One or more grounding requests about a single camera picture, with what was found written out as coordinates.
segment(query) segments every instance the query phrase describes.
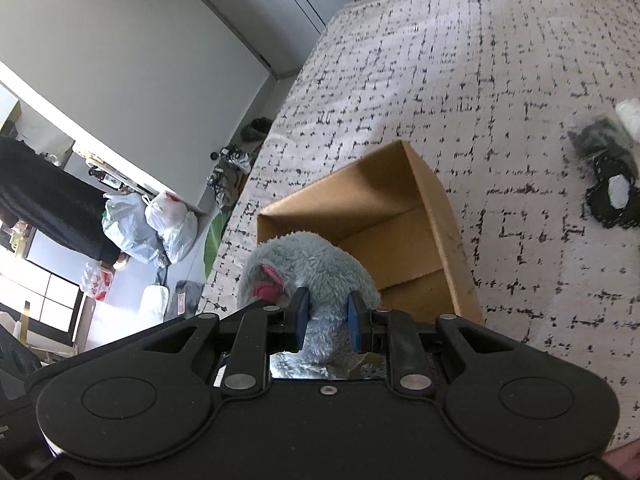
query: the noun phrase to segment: rug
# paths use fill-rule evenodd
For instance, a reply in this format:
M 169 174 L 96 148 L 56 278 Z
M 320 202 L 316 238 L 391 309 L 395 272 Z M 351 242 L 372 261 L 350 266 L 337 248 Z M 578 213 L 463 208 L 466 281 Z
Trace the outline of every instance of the rug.
M 638 95 L 640 0 L 357 2 L 274 122 L 200 310 L 238 309 L 263 207 L 404 139 L 449 195 L 487 325 L 606 378 L 612 445 L 637 438 L 640 232 L 590 216 L 567 130 Z

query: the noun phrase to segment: blue plush toy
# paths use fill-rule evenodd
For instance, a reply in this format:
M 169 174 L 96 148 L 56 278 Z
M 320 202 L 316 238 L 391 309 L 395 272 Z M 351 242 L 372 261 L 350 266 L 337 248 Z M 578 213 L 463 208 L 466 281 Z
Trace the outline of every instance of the blue plush toy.
M 362 360 L 351 350 L 346 301 L 359 290 L 369 308 L 380 306 L 371 276 L 358 260 L 313 233 L 298 232 L 258 245 L 247 260 L 239 304 L 256 299 L 286 306 L 300 286 L 310 293 L 305 344 L 297 354 L 271 357 L 276 378 L 347 378 Z

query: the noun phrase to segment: cardboard box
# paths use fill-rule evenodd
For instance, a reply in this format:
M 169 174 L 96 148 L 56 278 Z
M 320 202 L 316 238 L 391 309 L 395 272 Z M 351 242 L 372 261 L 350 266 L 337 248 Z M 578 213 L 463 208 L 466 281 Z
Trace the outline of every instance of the cardboard box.
M 433 322 L 483 323 L 455 216 L 440 181 L 406 142 L 393 142 L 258 216 L 259 242 L 310 231 L 369 271 L 383 304 Z

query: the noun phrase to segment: metal bolt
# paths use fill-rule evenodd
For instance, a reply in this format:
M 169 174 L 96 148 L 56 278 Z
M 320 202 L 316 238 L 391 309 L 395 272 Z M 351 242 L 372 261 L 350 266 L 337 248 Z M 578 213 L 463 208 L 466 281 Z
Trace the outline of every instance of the metal bolt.
M 338 393 L 338 388 L 335 386 L 322 386 L 320 388 L 320 393 L 323 395 L 335 395 Z
M 225 386 L 232 390 L 248 390 L 255 386 L 255 377 L 249 374 L 233 374 L 225 379 Z
M 431 379 L 426 375 L 409 374 L 400 379 L 400 386 L 407 390 L 418 392 L 419 390 L 425 390 L 431 386 Z

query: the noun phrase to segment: pink plush ear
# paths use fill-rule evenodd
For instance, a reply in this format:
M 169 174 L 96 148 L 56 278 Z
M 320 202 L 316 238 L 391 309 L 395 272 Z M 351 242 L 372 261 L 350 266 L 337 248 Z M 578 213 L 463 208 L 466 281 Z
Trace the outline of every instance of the pink plush ear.
M 284 291 L 278 283 L 258 283 L 254 288 L 254 296 L 259 300 L 277 304 Z
M 267 274 L 275 283 L 277 283 L 278 285 L 283 285 L 282 278 L 276 272 L 276 269 L 267 264 L 261 264 L 260 268 L 262 269 L 262 272 Z

